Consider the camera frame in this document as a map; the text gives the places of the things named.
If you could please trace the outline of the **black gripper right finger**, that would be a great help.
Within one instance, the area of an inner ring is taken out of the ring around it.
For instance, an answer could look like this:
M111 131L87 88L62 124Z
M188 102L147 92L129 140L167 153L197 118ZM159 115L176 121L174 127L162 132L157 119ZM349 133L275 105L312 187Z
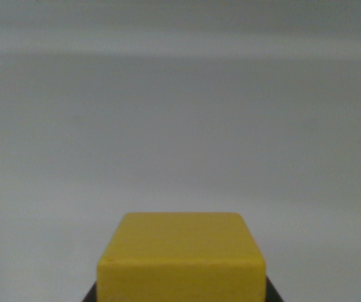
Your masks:
M266 294L265 294L266 302L284 302L269 277L266 277Z

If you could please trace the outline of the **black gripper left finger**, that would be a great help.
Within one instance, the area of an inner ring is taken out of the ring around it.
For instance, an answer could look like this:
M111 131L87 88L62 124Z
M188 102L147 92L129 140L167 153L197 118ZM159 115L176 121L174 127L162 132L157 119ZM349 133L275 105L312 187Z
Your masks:
M97 302L96 283L94 283L88 293L85 295L82 302Z

